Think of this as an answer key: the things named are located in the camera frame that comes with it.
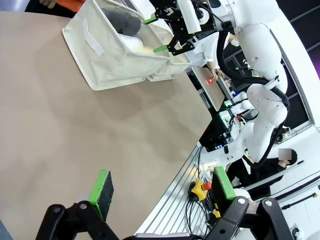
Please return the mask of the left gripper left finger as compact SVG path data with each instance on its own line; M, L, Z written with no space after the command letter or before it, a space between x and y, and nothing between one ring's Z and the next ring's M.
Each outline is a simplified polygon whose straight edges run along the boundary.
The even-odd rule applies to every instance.
M117 235L106 223L114 187L109 170L102 169L88 200L66 208L50 205L43 217L37 240L74 240L79 233L88 233L92 240L117 240Z

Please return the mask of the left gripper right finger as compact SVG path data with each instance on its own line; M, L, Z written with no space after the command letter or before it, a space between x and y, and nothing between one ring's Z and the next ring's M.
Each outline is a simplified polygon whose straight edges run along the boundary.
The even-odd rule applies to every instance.
M264 198L259 203L245 196L237 196L223 167L215 167L211 181L214 202L221 217L218 218L206 240L235 240L241 230L247 240L292 240L293 236L278 201Z

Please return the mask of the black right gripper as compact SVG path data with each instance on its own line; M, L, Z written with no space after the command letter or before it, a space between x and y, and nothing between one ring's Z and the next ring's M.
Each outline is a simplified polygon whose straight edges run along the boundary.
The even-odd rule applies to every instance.
M217 32L214 17L210 15L208 21L200 25L201 31L189 33L183 16L181 15L179 17L176 14L177 10L179 10L178 6L156 6L154 16L144 20L143 23L145 25L151 24L159 19L163 19L169 23L174 23L174 34L180 34L175 35L169 44L154 49L154 53L168 50L173 56L177 56L194 49L194 44L190 41L187 41L180 49L177 49L176 45L178 44L180 38L185 40L189 40L193 37L202 39Z

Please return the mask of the person's right hand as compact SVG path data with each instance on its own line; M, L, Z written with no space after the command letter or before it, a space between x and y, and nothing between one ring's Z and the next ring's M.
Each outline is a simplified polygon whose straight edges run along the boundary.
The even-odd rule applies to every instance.
M39 3L48 9L52 9L56 5L57 0L39 0Z

